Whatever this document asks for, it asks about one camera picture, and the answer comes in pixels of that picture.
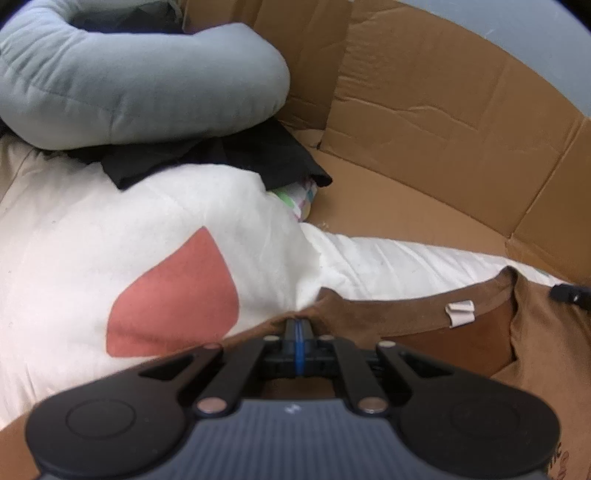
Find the brown printed t-shirt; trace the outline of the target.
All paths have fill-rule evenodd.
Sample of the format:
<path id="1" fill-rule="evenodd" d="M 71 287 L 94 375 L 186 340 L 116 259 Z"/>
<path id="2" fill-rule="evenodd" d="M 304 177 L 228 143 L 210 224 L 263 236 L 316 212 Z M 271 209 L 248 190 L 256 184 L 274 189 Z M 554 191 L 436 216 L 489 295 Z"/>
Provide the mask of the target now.
<path id="1" fill-rule="evenodd" d="M 315 303 L 52 396 L 5 479 L 586 479 L 590 307 L 507 267 L 460 290 Z M 310 321 L 304 375 L 283 355 Z"/>

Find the black cloth under neck pillow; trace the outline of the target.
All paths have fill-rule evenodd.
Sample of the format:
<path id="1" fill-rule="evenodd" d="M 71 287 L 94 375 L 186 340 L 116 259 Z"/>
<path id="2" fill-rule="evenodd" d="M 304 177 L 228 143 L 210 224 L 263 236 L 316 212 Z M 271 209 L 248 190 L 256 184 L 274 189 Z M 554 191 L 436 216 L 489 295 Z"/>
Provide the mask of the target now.
<path id="1" fill-rule="evenodd" d="M 223 137 L 192 137 L 156 143 L 102 145 L 68 150 L 86 165 L 98 163 L 125 190 L 166 168 L 184 164 L 225 165 L 259 174 L 267 190 L 311 180 L 318 187 L 332 177 L 276 118 Z"/>

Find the cream bear print blanket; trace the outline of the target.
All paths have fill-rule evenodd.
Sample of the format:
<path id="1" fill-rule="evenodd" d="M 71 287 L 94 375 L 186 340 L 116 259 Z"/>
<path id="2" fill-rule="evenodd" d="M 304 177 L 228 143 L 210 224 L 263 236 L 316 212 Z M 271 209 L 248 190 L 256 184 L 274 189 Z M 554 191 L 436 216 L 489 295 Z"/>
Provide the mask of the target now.
<path id="1" fill-rule="evenodd" d="M 439 294 L 506 259 L 325 233 L 259 176 L 185 165 L 126 191 L 97 165 L 1 142 L 1 422 L 41 400 L 308 307 Z"/>

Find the flattened brown cardboard box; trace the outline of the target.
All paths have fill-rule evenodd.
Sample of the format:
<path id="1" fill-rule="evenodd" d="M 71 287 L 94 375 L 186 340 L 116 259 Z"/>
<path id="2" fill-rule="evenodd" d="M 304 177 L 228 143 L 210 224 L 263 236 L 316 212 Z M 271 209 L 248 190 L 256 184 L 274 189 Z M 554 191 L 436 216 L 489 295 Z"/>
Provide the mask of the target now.
<path id="1" fill-rule="evenodd" d="M 590 280 L 590 115 L 481 36 L 409 1 L 186 1 L 283 54 L 280 119 L 329 170 L 325 231 L 506 256 Z"/>

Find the grey neck pillow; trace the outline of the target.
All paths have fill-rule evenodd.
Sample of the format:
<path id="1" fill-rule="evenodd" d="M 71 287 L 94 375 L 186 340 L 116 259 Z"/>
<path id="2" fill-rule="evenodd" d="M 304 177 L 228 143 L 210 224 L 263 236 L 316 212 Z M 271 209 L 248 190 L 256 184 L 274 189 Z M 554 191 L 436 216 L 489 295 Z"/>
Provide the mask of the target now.
<path id="1" fill-rule="evenodd" d="M 119 1 L 31 1 L 1 30 L 1 118 L 46 150 L 221 136 L 280 111 L 286 60 L 249 26 L 195 34 L 74 25 Z"/>

